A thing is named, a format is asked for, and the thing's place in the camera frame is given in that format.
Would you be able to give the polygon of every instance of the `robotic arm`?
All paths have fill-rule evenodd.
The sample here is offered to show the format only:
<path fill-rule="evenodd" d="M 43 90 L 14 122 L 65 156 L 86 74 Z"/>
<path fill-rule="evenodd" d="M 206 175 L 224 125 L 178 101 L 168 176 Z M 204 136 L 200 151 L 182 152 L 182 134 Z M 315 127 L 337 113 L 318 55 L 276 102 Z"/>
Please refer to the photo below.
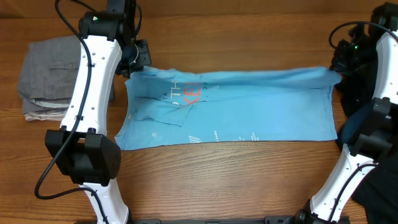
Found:
<path fill-rule="evenodd" d="M 58 159 L 63 175 L 73 183 L 96 191 L 107 220 L 112 224 L 163 223 L 160 220 L 133 220 L 124 204 L 116 176 L 121 164 L 120 148 L 106 137 L 106 112 L 115 72 L 125 77 L 150 64 L 145 40 L 136 40 L 134 28 L 136 2 L 109 0 L 107 10 L 87 12 L 79 22 L 80 35 L 91 52 L 91 85 L 80 118 L 76 117 L 87 78 L 87 55 L 81 47 L 78 77 L 72 101 L 60 130 L 48 130 L 45 145 L 54 157 L 70 134 L 76 119 L 80 123 L 73 141 Z M 295 216 L 265 217 L 264 220 L 212 220 L 212 223 L 245 224 L 326 224 L 349 223 L 340 218 L 341 211 L 351 194 L 379 161 L 391 153 L 397 139 L 393 133 L 395 106 L 398 105 L 398 42 L 385 33 L 376 44 L 378 69 L 373 99 L 349 117 L 342 132 L 342 153 L 321 190 L 307 201 Z M 333 62 L 341 58 L 341 48 L 335 51 Z M 97 215 L 97 224 L 103 224 L 101 209 L 95 197 L 87 196 Z"/>

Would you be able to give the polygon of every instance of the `blue shirt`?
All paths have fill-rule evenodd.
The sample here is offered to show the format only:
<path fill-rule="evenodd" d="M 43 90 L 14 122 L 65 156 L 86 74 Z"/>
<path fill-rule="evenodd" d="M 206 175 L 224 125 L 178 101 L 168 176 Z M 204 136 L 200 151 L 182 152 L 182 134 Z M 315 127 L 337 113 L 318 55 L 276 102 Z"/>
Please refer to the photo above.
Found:
<path fill-rule="evenodd" d="M 331 107 L 341 77 L 324 67 L 185 73 L 145 67 L 126 81 L 123 150 L 219 141 L 336 139 Z"/>

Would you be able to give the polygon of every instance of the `folded gray fabric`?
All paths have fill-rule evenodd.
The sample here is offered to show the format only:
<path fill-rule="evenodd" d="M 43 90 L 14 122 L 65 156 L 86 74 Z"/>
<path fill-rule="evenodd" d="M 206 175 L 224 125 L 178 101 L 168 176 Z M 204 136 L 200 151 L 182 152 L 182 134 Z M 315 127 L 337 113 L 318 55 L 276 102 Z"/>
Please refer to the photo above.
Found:
<path fill-rule="evenodd" d="M 17 88 L 27 120 L 63 118 L 72 98 L 79 64 L 80 42 L 75 36 L 29 45 Z M 112 90 L 109 99 L 113 99 Z"/>

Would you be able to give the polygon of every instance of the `white arm segment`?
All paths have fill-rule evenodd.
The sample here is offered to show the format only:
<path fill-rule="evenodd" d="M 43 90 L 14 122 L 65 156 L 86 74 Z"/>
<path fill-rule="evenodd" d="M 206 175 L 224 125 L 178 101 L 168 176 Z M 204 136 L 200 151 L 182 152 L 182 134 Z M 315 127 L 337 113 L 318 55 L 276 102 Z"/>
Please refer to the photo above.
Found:
<path fill-rule="evenodd" d="M 377 42 L 376 50 L 379 64 L 373 98 L 387 97 L 398 105 L 398 43 L 386 32 Z"/>
<path fill-rule="evenodd" d="M 372 163 L 373 159 L 369 157 L 359 154 L 357 156 L 350 155 L 348 146 L 344 144 L 341 156 L 338 159 L 335 168 L 331 172 L 329 178 L 327 179 L 321 190 L 311 199 L 311 213 L 316 213 L 318 215 L 318 218 L 328 221 L 332 208 L 335 204 L 335 198 L 337 198 L 340 190 L 343 188 L 347 179 L 358 168 L 358 166 Z M 332 221 L 338 222 L 338 220 L 340 219 L 341 211 L 343 210 L 346 202 L 351 197 L 357 186 L 361 183 L 363 178 L 372 169 L 374 169 L 373 166 L 362 168 L 362 171 L 359 171 L 349 182 L 343 192 L 343 195 L 340 198 Z"/>
<path fill-rule="evenodd" d="M 108 110 L 109 95 L 116 67 L 122 56 L 122 50 L 115 41 L 107 41 L 106 37 L 89 35 L 84 40 L 91 53 L 93 65 L 91 71 L 90 89 L 83 110 L 83 120 L 79 122 L 76 132 L 86 133 L 88 128 L 95 128 L 96 134 L 106 136 L 106 113 Z M 72 100 L 61 126 L 66 126 L 71 131 L 76 121 L 83 92 L 87 81 L 88 61 L 86 51 L 82 45 L 80 67 L 76 79 Z"/>
<path fill-rule="evenodd" d="M 101 184 L 84 183 L 80 187 L 89 187 L 95 190 L 101 200 L 102 206 L 104 208 L 105 215 L 108 218 L 110 224 L 126 224 L 129 209 L 124 204 L 122 196 L 120 195 L 118 182 L 116 178 L 109 181 L 108 186 L 103 187 Z M 94 211 L 97 215 L 97 224 L 104 224 L 103 217 L 101 215 L 100 209 L 98 208 L 97 201 L 94 196 L 91 196 L 91 192 L 86 192 Z"/>

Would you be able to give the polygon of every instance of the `wooden table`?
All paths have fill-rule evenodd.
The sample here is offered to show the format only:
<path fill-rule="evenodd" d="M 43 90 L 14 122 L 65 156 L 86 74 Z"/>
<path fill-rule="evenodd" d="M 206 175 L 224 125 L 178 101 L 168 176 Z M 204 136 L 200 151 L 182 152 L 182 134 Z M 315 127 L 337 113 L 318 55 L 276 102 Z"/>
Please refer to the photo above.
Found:
<path fill-rule="evenodd" d="M 328 67 L 333 56 L 329 32 L 343 22 L 369 17 L 344 13 L 153 17 L 144 18 L 140 38 L 148 40 L 153 66 L 159 68 L 209 72 Z M 51 160 L 45 132 L 60 123 L 25 121 L 16 90 L 28 43 L 71 32 L 60 19 L 1 19 L 0 34 L 0 223 L 95 219 L 81 192 L 48 201 L 34 197 L 36 181 Z M 126 115 L 124 81 L 115 78 L 116 101 L 108 113 L 111 139 Z M 340 129 L 345 116 L 336 93 L 333 109 Z M 334 141 L 157 147 L 124 152 L 118 183 L 134 218 L 290 215 L 320 189 L 339 156 Z M 72 187 L 69 177 L 53 169 L 41 193 Z M 366 223 L 363 208 L 352 201 L 343 214 L 352 223 Z"/>

